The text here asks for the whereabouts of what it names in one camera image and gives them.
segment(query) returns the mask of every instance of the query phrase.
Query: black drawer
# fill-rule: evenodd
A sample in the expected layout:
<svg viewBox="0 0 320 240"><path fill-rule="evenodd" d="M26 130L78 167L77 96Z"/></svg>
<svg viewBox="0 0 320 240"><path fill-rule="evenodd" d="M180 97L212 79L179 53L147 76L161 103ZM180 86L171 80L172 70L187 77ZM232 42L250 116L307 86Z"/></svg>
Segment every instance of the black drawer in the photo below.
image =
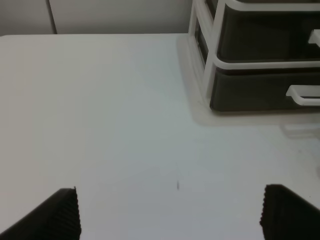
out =
<svg viewBox="0 0 320 240"><path fill-rule="evenodd" d="M320 47L308 43L314 29L320 29L318 11L238 11L226 5L217 57L227 63L320 61Z"/></svg>
<svg viewBox="0 0 320 240"><path fill-rule="evenodd" d="M210 108L219 112L306 108L286 96L291 85L320 85L320 68L228 71L217 68Z"/></svg>

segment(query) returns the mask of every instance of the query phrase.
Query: white wall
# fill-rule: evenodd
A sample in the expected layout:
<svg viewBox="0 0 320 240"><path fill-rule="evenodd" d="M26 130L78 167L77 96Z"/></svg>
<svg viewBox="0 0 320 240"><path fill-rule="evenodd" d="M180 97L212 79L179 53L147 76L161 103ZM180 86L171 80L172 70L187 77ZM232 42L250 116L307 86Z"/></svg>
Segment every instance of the white wall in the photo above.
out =
<svg viewBox="0 0 320 240"><path fill-rule="evenodd" d="M186 33L192 0L50 0L58 34Z"/></svg>
<svg viewBox="0 0 320 240"><path fill-rule="evenodd" d="M46 0L0 0L0 36L52 33Z"/></svg>

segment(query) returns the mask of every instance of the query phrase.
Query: drawer handle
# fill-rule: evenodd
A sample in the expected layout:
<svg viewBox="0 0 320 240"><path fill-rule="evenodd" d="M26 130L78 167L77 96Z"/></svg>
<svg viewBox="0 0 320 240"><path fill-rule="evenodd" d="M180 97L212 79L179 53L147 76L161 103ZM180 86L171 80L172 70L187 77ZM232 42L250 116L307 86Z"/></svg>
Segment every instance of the drawer handle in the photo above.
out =
<svg viewBox="0 0 320 240"><path fill-rule="evenodd" d="M286 95L291 96L301 106L320 106L320 86L318 85L291 85Z"/></svg>
<svg viewBox="0 0 320 240"><path fill-rule="evenodd" d="M311 32L309 44L317 44L320 47L320 29L315 29Z"/></svg>

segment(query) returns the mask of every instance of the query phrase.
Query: white table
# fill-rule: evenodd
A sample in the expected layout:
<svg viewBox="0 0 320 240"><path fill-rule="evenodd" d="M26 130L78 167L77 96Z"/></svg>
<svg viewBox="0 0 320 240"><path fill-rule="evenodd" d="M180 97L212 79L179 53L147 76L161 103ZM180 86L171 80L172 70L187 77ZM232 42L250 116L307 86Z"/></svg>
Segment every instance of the white table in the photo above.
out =
<svg viewBox="0 0 320 240"><path fill-rule="evenodd" d="M186 37L0 37L0 232L73 186L82 240L262 240L272 183L320 207L320 114L211 113Z"/></svg>

